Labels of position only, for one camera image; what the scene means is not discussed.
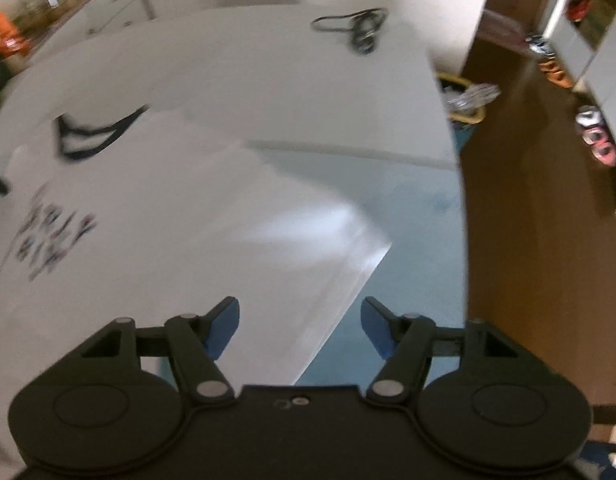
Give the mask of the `white printed t-shirt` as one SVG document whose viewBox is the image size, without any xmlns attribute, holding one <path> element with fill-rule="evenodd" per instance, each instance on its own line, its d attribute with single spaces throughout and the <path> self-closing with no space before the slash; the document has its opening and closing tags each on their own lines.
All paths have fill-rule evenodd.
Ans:
<svg viewBox="0 0 616 480">
<path fill-rule="evenodd" d="M 14 396 L 113 318 L 154 326 L 227 296 L 242 320 L 220 368 L 289 385 L 387 254 L 346 197 L 283 174 L 176 112 L 147 112 L 82 162 L 42 126 L 0 198 L 0 448 Z"/>
</svg>

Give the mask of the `pink slippers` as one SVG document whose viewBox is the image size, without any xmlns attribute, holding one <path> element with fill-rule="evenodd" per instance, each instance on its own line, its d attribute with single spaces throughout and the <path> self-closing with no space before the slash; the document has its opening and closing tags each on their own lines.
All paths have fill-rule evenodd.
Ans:
<svg viewBox="0 0 616 480">
<path fill-rule="evenodd" d="M 593 157 L 603 166 L 616 167 L 616 146 L 600 109 L 593 105 L 583 105 L 578 109 L 574 121 L 582 141 L 590 148 Z"/>
</svg>

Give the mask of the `orange slippers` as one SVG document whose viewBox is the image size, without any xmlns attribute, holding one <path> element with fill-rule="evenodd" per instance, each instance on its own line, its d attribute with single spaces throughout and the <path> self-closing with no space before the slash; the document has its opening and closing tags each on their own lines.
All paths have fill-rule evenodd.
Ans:
<svg viewBox="0 0 616 480">
<path fill-rule="evenodd" d="M 574 82 L 567 71 L 556 60 L 548 60 L 539 63 L 539 70 L 548 82 L 563 89 L 572 89 Z"/>
</svg>

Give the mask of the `white drawer unit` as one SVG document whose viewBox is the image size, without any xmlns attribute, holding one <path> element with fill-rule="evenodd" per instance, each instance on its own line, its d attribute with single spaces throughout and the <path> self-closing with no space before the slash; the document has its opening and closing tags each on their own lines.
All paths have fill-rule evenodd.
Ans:
<svg viewBox="0 0 616 480">
<path fill-rule="evenodd" d="M 31 39 L 27 63 L 81 44 L 95 36 L 155 20 L 151 0 L 67 0 L 68 10 Z"/>
</svg>

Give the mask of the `white cabinet row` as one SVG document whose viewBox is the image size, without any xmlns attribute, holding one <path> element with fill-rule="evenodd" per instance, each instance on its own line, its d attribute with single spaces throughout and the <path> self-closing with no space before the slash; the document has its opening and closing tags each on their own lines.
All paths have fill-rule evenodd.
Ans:
<svg viewBox="0 0 616 480">
<path fill-rule="evenodd" d="M 600 108 L 616 147 L 616 0 L 555 0 L 545 32 L 574 90 Z"/>
</svg>

